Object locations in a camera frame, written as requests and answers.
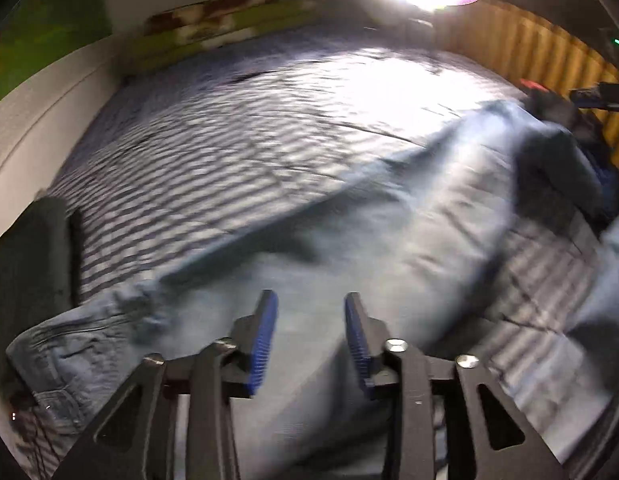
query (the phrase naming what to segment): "bed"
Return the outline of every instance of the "bed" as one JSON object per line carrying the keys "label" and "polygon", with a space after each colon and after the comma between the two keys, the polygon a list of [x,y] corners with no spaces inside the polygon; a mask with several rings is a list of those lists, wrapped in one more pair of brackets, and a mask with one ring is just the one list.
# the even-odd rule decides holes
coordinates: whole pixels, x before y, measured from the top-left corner
{"label": "bed", "polygon": [[[321,24],[130,80],[48,190],[81,211],[81,303],[336,192],[352,170],[427,146],[485,102],[523,97],[462,56],[438,63],[435,73],[427,53],[373,28]],[[605,407],[590,402],[571,435],[555,430],[560,408],[589,391],[563,330],[590,291],[599,241],[576,206],[533,174],[518,197],[506,264],[491,276],[491,296],[476,299],[487,307],[437,353],[472,349],[488,360],[564,460]],[[38,408],[25,426],[32,473],[51,474],[74,437]]]}

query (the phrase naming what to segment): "triangular cutout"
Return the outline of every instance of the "triangular cutout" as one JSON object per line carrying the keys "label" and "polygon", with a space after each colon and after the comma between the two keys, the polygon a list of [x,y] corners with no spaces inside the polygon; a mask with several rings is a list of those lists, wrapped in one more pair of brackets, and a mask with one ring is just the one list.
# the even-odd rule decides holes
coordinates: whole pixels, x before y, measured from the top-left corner
{"label": "triangular cutout", "polygon": [[502,404],[484,384],[478,384],[478,396],[483,406],[489,444],[494,450],[519,446],[525,442],[525,434],[512,420]]}
{"label": "triangular cutout", "polygon": [[129,450],[134,440],[142,398],[142,386],[134,387],[102,427],[96,436],[96,441],[106,446],[115,447],[119,451]]}

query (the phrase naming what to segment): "striped yellow fabric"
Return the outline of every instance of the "striped yellow fabric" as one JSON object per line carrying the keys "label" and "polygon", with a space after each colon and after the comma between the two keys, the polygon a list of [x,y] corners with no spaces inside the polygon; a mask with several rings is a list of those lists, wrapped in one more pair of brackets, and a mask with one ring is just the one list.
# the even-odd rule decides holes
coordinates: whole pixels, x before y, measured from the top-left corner
{"label": "striped yellow fabric", "polygon": [[[462,54],[515,85],[529,79],[564,97],[572,88],[619,82],[619,71],[566,30],[527,10],[499,2],[449,7],[436,16],[440,48]],[[619,168],[619,113],[596,110]]]}

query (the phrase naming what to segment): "crumpled fabric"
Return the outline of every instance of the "crumpled fabric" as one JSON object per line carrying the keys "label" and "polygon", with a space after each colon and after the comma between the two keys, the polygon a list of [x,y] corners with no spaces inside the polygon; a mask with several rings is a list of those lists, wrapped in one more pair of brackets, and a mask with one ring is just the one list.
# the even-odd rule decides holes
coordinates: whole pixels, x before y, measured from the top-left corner
{"label": "crumpled fabric", "polygon": [[350,174],[327,198],[27,330],[8,355],[59,429],[78,434],[142,356],[200,351],[271,288],[280,314],[266,379],[255,399],[234,403],[243,477],[271,476],[331,436],[382,423],[343,344],[345,294],[359,291],[392,335],[427,350],[499,254],[520,165],[581,209],[601,206],[571,134],[497,102],[427,148]]}

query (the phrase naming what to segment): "green wall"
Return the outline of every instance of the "green wall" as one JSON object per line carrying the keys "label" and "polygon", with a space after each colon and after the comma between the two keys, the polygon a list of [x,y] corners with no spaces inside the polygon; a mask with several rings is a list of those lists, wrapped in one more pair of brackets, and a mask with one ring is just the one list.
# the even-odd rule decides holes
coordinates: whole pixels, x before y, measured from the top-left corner
{"label": "green wall", "polygon": [[101,0],[21,0],[0,31],[0,99],[57,59],[109,34]]}

